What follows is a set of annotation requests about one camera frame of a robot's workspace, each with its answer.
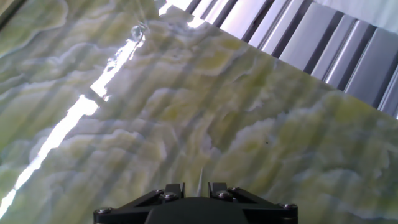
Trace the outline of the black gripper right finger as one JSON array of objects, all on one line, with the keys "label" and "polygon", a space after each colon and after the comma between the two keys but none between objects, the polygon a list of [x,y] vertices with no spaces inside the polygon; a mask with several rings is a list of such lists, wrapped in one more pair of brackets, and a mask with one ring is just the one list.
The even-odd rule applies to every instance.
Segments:
[{"label": "black gripper right finger", "polygon": [[296,204],[272,203],[241,187],[228,187],[225,182],[209,182],[208,196],[236,205],[248,223],[298,224]]}]

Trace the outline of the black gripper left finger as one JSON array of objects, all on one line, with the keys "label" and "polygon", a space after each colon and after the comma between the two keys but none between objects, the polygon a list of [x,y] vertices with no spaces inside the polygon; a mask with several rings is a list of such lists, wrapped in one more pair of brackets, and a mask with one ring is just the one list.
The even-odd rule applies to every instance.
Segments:
[{"label": "black gripper left finger", "polygon": [[166,203],[185,198],[185,184],[167,184],[119,208],[101,207],[93,212],[95,224],[145,223],[149,213]]}]

